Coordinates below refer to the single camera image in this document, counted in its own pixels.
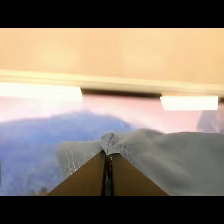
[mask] crumpled cloth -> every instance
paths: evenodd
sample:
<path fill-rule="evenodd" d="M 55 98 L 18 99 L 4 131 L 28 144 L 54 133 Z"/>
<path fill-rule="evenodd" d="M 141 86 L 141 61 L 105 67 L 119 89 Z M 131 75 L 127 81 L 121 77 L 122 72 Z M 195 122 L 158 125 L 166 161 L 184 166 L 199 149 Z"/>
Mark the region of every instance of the crumpled cloth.
<path fill-rule="evenodd" d="M 64 142 L 59 162 L 68 177 L 101 150 L 120 153 L 169 195 L 224 195 L 224 135 L 139 129 L 99 141 Z"/>

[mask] white strip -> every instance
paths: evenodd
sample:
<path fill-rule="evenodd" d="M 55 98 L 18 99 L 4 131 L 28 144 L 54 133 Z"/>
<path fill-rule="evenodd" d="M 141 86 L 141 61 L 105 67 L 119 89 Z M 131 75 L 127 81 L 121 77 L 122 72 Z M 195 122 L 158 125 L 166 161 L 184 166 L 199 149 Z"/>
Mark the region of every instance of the white strip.
<path fill-rule="evenodd" d="M 162 96 L 164 110 L 217 110 L 218 96 Z"/>
<path fill-rule="evenodd" d="M 0 82 L 0 96 L 44 100 L 81 101 L 80 87 Z"/>

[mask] beige surface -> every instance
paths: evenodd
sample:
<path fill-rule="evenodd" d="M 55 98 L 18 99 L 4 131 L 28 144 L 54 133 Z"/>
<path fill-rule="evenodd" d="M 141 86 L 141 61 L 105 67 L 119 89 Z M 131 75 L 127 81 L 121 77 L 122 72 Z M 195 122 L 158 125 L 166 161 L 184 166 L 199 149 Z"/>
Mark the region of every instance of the beige surface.
<path fill-rule="evenodd" d="M 108 77 L 121 77 L 148 86 L 152 80 L 224 85 L 223 39 L 224 29 L 209 28 L 1 28 L 0 69 L 50 72 L 48 80 L 66 73 L 103 76 L 107 83 L 113 82 Z"/>

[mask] blue fabric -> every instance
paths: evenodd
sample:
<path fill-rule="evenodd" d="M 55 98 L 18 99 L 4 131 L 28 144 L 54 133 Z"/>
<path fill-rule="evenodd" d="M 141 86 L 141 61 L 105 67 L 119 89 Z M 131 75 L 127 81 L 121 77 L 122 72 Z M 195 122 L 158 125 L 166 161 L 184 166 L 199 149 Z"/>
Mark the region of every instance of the blue fabric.
<path fill-rule="evenodd" d="M 118 118 L 89 112 L 0 123 L 0 195 L 28 195 L 57 186 L 63 180 L 57 160 L 60 142 L 98 140 L 107 131 L 134 129 Z"/>

